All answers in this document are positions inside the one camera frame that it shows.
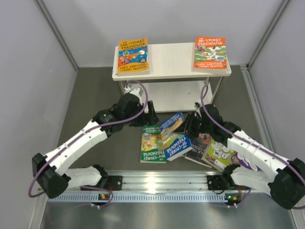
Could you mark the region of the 130-storey treehouse book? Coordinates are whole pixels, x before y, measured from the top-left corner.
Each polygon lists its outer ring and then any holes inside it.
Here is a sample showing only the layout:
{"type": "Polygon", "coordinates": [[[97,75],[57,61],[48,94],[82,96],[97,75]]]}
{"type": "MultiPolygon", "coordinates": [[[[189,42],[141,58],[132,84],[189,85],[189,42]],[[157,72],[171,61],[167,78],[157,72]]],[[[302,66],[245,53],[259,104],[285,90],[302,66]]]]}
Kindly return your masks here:
{"type": "Polygon", "coordinates": [[[117,76],[143,75],[149,73],[147,37],[119,41],[117,76]]]}

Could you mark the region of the blue 91-storey treehouse book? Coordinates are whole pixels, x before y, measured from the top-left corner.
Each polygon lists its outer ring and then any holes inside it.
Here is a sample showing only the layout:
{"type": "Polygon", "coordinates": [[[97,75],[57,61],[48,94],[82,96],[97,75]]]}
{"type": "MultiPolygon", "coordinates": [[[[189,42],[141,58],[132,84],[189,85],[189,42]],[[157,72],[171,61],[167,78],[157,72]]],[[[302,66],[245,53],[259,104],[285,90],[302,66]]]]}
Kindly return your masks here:
{"type": "Polygon", "coordinates": [[[168,161],[173,161],[192,149],[190,138],[184,133],[175,132],[183,122],[182,112],[177,112],[160,124],[164,152],[168,161]]]}

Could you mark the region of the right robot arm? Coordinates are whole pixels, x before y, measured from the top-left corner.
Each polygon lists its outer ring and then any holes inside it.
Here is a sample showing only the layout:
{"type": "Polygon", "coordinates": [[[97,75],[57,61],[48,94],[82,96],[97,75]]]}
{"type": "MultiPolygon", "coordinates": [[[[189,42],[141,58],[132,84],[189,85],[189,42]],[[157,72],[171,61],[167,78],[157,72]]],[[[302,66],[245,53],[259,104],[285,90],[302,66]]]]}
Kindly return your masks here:
{"type": "Polygon", "coordinates": [[[213,140],[259,168],[254,171],[241,165],[227,166],[221,175],[227,189],[236,186],[256,189],[285,209],[298,209],[297,203],[305,196],[305,164],[302,160],[287,159],[259,144],[236,124],[224,121],[212,104],[189,112],[175,132],[190,138],[197,138],[200,133],[209,134],[213,140]]]}

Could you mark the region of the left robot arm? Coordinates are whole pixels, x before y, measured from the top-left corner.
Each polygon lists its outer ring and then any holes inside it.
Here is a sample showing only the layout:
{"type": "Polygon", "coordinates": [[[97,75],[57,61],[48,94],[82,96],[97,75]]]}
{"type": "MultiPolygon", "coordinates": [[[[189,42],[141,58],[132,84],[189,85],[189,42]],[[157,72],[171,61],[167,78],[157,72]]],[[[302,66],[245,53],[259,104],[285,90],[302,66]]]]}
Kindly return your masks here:
{"type": "Polygon", "coordinates": [[[141,103],[138,93],[126,93],[110,109],[100,110],[66,143],[44,155],[34,155],[31,160],[34,180],[49,198],[56,198],[74,187],[104,189],[108,179],[103,167],[93,165],[71,169],[70,166],[89,149],[121,131],[125,125],[142,127],[158,122],[152,101],[141,103]]]}

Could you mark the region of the white two-tier wooden shelf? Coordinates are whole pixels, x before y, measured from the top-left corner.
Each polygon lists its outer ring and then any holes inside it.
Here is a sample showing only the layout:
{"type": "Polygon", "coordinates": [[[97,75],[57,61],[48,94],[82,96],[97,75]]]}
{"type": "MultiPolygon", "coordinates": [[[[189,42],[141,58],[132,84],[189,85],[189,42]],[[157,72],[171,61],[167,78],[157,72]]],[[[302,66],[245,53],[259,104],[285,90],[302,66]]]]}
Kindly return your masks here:
{"type": "Polygon", "coordinates": [[[149,71],[118,75],[118,47],[115,48],[112,79],[123,83],[128,80],[142,82],[153,101],[156,112],[193,111],[200,100],[200,92],[210,78],[230,76],[231,68],[223,74],[216,71],[193,72],[194,43],[150,44],[148,46],[149,71]]]}

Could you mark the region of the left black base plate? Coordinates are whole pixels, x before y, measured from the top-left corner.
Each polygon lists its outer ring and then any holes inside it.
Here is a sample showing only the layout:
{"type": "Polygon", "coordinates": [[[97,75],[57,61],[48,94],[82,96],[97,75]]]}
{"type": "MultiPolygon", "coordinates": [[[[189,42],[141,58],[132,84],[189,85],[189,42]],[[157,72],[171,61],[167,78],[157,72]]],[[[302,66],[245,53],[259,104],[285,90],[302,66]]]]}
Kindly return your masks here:
{"type": "Polygon", "coordinates": [[[120,191],[122,189],[122,176],[102,177],[97,185],[81,187],[81,190],[93,190],[93,187],[103,188],[109,191],[120,191]]]}

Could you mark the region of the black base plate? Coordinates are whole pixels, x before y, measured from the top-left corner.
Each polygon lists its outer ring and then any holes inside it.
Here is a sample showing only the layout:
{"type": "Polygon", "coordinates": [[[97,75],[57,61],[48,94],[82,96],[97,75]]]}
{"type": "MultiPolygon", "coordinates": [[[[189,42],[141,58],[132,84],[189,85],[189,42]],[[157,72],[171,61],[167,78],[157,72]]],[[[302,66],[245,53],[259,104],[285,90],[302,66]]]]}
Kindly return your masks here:
{"type": "Polygon", "coordinates": [[[103,188],[109,191],[120,191],[122,189],[122,176],[102,177],[97,185],[81,187],[81,190],[93,190],[93,187],[103,188]]]}
{"type": "Polygon", "coordinates": [[[235,184],[230,177],[224,175],[207,176],[207,185],[210,191],[215,192],[239,189],[239,186],[235,184]]]}

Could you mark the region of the purple cartoon book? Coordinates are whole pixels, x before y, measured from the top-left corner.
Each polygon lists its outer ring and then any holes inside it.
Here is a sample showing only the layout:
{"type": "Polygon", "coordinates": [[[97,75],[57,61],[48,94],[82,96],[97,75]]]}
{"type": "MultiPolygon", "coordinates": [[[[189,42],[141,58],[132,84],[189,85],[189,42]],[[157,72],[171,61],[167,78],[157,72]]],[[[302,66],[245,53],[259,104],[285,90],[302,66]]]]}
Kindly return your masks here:
{"type": "Polygon", "coordinates": [[[260,171],[261,169],[255,165],[254,163],[250,162],[248,159],[246,159],[244,156],[242,156],[240,153],[235,152],[231,160],[234,164],[239,164],[247,169],[253,170],[253,171],[260,171]]]}

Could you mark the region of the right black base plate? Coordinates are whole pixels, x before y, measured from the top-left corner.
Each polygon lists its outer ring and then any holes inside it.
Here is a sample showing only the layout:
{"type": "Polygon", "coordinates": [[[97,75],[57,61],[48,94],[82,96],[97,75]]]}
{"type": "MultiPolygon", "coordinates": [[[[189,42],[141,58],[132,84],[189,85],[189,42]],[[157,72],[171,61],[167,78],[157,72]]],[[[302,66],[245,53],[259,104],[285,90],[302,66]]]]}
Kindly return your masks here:
{"type": "Polygon", "coordinates": [[[235,184],[230,177],[224,175],[207,176],[207,185],[210,191],[215,192],[239,189],[239,186],[235,184]]]}

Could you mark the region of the green 104-storey treehouse book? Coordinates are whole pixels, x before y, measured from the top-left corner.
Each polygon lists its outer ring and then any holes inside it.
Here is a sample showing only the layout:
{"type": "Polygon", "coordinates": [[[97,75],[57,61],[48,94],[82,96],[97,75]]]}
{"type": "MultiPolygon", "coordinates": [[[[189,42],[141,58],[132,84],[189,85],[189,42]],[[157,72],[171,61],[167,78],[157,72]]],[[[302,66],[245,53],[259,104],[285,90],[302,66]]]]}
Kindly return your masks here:
{"type": "Polygon", "coordinates": [[[166,163],[164,145],[159,125],[142,129],[141,163],[166,163]]]}

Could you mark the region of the dark tale of cities book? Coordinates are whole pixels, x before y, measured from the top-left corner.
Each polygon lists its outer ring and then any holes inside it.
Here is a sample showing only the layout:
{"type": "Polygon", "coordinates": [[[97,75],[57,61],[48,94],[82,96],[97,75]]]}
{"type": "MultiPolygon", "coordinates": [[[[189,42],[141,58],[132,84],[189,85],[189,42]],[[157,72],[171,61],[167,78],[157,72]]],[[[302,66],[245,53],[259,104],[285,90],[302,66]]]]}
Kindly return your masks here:
{"type": "Polygon", "coordinates": [[[192,149],[185,154],[184,158],[205,167],[211,168],[210,165],[202,160],[203,154],[206,148],[209,146],[210,142],[211,136],[209,134],[200,133],[197,138],[191,138],[192,149]]]}

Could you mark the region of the lime green cartoon book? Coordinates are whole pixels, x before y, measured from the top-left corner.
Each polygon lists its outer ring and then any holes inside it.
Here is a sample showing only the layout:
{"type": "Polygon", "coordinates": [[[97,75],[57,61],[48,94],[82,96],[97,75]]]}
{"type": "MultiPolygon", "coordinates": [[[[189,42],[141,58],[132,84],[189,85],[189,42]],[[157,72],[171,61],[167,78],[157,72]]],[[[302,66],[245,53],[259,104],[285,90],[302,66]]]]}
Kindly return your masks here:
{"type": "Polygon", "coordinates": [[[215,169],[224,171],[227,166],[232,164],[234,154],[235,151],[212,139],[203,153],[202,160],[215,169]]]}

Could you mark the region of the aluminium mounting rail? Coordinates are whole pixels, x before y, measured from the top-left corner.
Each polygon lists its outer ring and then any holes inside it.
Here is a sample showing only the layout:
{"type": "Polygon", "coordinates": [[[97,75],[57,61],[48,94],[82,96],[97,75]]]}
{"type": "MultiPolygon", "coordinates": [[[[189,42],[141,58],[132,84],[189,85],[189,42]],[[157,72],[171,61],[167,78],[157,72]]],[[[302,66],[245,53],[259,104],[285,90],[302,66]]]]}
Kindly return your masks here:
{"type": "MultiPolygon", "coordinates": [[[[207,176],[220,175],[216,171],[107,171],[107,176],[96,175],[90,168],[68,169],[65,173],[71,179],[68,190],[95,186],[102,177],[122,176],[122,189],[115,192],[135,193],[191,193],[209,191],[207,176]]],[[[92,191],[102,188],[93,187],[92,191]]]]}

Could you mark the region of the orange 78-storey treehouse book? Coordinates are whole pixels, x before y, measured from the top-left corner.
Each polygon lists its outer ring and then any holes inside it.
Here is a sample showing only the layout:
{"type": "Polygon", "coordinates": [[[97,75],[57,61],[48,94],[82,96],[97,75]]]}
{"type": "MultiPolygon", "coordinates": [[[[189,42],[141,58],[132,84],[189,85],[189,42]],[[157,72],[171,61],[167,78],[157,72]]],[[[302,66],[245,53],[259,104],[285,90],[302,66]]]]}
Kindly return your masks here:
{"type": "Polygon", "coordinates": [[[193,71],[223,75],[228,70],[226,39],[198,36],[194,43],[193,71]]]}

